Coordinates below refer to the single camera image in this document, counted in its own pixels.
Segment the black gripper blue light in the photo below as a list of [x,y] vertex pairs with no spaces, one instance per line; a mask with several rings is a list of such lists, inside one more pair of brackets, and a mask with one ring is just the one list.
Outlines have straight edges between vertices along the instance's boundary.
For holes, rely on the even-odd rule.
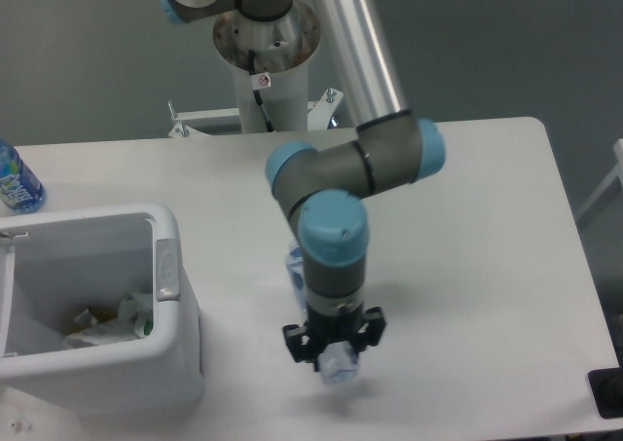
[[330,344],[348,342],[355,352],[376,347],[385,326],[381,307],[363,312],[363,305],[359,305],[351,311],[328,315],[307,303],[307,324],[285,325],[282,333],[295,362],[316,363]]

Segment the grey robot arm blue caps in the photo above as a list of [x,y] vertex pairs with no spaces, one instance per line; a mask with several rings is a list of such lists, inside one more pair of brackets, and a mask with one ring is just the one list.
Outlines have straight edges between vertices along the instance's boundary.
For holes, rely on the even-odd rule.
[[282,333],[292,357],[316,363],[326,348],[376,346],[380,308],[366,308],[369,228],[362,200],[437,173],[446,150],[429,120],[416,120],[401,90],[373,0],[160,0],[169,20],[215,18],[221,56],[247,78],[302,65],[327,37],[348,97],[356,137],[318,150],[294,141],[276,148],[265,173],[303,255],[307,318]]

